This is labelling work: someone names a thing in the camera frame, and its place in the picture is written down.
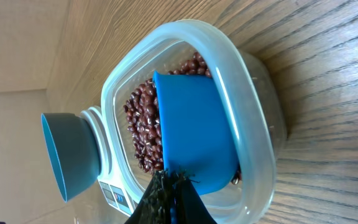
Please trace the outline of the blue plastic measuring scoop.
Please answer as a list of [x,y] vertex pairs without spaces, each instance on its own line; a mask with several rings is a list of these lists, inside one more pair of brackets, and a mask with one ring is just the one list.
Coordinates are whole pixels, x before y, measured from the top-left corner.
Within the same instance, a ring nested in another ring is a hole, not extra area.
[[155,72],[164,169],[209,194],[223,189],[239,167],[232,131],[211,78]]

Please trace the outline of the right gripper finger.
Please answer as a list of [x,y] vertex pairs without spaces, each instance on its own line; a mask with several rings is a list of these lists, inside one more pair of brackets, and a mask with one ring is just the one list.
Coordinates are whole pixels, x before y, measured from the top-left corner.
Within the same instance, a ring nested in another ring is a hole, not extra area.
[[126,224],[216,224],[185,171],[155,172]]

